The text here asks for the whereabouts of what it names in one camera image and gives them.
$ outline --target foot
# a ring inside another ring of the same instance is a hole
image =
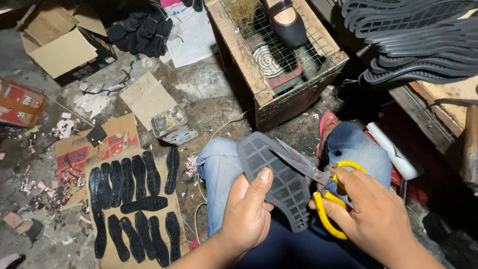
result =
[[[319,149],[319,159],[321,160],[327,160],[328,158],[328,155],[326,153],[327,138],[329,134],[332,132],[332,130],[335,128],[335,125],[330,125],[329,127],[327,127],[327,125],[329,125],[329,123],[335,123],[336,125],[340,123],[340,120],[338,120],[338,118],[335,118],[334,120],[332,120],[333,118],[334,117],[329,116],[326,119],[326,122],[324,124],[324,130],[322,130],[322,141],[320,143],[320,149]]]

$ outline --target green wire mesh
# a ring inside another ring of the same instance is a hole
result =
[[[307,46],[293,51],[285,47],[274,33],[265,8],[259,0],[220,2],[276,97],[315,83],[340,70],[330,56],[334,53],[332,48],[319,44],[318,40],[322,37],[311,38],[319,29],[314,27],[313,23],[307,23],[309,18],[302,17],[305,25],[311,25],[306,29],[309,42]],[[301,6],[296,8],[298,13],[301,13],[300,9]]]

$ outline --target scissor blade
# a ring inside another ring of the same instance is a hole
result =
[[[275,139],[281,144],[281,146],[285,148],[285,150],[287,150],[287,152],[289,152],[292,155],[292,157],[294,157],[294,159],[300,162],[303,162],[306,165],[310,165],[314,167],[314,165],[304,155],[300,154],[297,150],[293,149],[291,146],[283,142],[281,139],[277,137]]]
[[[287,157],[286,155],[280,153],[279,151],[271,148],[271,151],[273,151],[275,154],[277,154],[281,159],[283,159],[285,162],[290,164],[292,167],[297,169],[297,171],[301,172],[303,175],[310,177],[311,179],[315,178],[315,171],[317,168],[313,166],[309,166],[307,164],[301,163],[297,160],[291,159]]]

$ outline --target hand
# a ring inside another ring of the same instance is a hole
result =
[[[237,256],[262,243],[269,232],[274,206],[264,199],[272,178],[272,170],[263,168],[251,184],[244,174],[232,184],[217,235]]]
[[[329,170],[337,174],[354,209],[347,212],[323,199],[324,209],[360,249],[391,269],[440,267],[414,239],[403,200],[393,190],[359,170]],[[316,209],[313,200],[309,207]]]

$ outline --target concrete floor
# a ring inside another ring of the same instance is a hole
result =
[[[105,85],[105,88],[116,85],[124,76],[121,69],[128,70],[130,62],[133,61],[133,70],[130,73],[132,78],[139,78],[146,71],[151,72],[157,79],[162,80],[165,89],[191,115],[197,120],[204,118],[201,125],[208,125],[211,129],[217,130],[226,122],[240,115],[245,109],[248,109],[239,106],[238,100],[218,63],[218,55],[175,69],[172,61],[162,63],[157,58],[147,58],[145,55],[140,55],[138,59],[134,55],[119,50],[117,50],[117,53],[119,54],[117,62],[85,79],[88,85],[94,87]],[[3,72],[1,75],[4,78],[37,88],[82,117],[89,118],[90,113],[76,107],[74,103],[74,100],[82,95],[77,81],[61,87],[34,63],[30,62],[21,67],[22,69],[15,72]],[[132,83],[131,81],[127,82],[127,87]],[[184,86],[181,90],[178,90],[175,86],[180,83]],[[309,109],[309,115],[299,115],[267,132],[267,135],[282,139],[308,156],[315,164],[318,164],[318,159],[314,158],[314,155],[318,143],[317,138],[320,135],[317,129],[318,120],[312,115],[314,112],[322,115],[326,110],[339,111],[341,107],[342,104],[336,99],[335,94],[327,89],[322,94],[321,99]],[[105,107],[93,119],[96,120],[97,124],[104,123],[109,119],[124,115],[125,111],[131,112],[124,101],[115,93],[109,106]],[[48,133],[53,127],[56,127],[62,112],[65,112],[63,108],[49,100],[37,122],[38,125],[41,125],[38,134]],[[80,127],[81,130],[88,129],[88,125]],[[167,147],[160,145],[159,141],[152,133],[147,132],[139,121],[137,130],[141,145],[143,147],[152,146],[151,151],[155,157],[155,162],[164,161]],[[227,125],[216,136],[240,141],[253,130],[254,125],[244,118]],[[33,266],[36,268],[97,268],[98,262],[93,258],[95,236],[92,225],[79,219],[81,215],[87,219],[90,218],[86,213],[86,205],[49,216],[45,209],[32,210],[28,206],[30,199],[37,196],[40,190],[33,190],[29,195],[19,192],[21,181],[25,178],[37,183],[43,181],[47,187],[51,187],[52,179],[56,178],[53,143],[57,138],[51,135],[45,138],[37,135],[33,144],[38,144],[38,146],[35,147],[36,152],[32,154],[28,139],[32,139],[33,136],[18,138],[18,135],[24,134],[25,128],[7,127],[4,131],[7,132],[7,137],[0,145],[0,152],[6,153],[5,158],[0,161],[0,213],[17,212],[23,219],[34,218],[39,220],[45,228],[41,231],[38,241],[32,245],[27,237],[17,234],[6,223],[0,223],[0,238],[2,238],[0,241],[0,257],[11,253],[25,254],[27,259],[20,265],[20,268],[32,268]],[[181,166],[177,178],[176,192],[181,212],[184,215],[183,219],[187,223],[187,225],[185,223],[185,232],[188,241],[194,241],[196,238],[193,232],[194,213],[196,206],[202,202],[199,188],[206,196],[207,194],[203,183],[198,186],[187,185],[186,181],[189,177],[183,171],[185,170],[186,158],[191,154],[197,155],[211,136],[212,133],[202,133],[200,137],[180,147],[184,150],[180,151]],[[197,224],[199,233],[206,230],[205,206],[201,207],[197,214]],[[64,246],[61,241],[67,240],[69,236],[74,238],[73,243]]]

